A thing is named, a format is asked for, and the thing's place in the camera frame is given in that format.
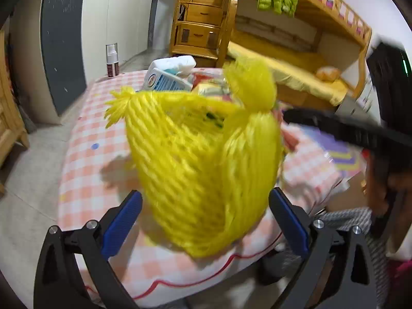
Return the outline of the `person's right hand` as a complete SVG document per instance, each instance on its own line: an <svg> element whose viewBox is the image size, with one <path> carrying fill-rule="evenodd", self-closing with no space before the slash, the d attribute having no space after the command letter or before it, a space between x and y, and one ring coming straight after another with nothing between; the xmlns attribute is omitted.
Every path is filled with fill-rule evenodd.
<svg viewBox="0 0 412 309"><path fill-rule="evenodd" d="M391 174L388 179L380 179L377 176L377 164L375 157L370 155L367 164L367 203L372 212L377 216L383 216L388 210L388 202L385 199L388 188L394 191L404 192L404 204L399 212L401 220L411 222L411 172Z"/></svg>

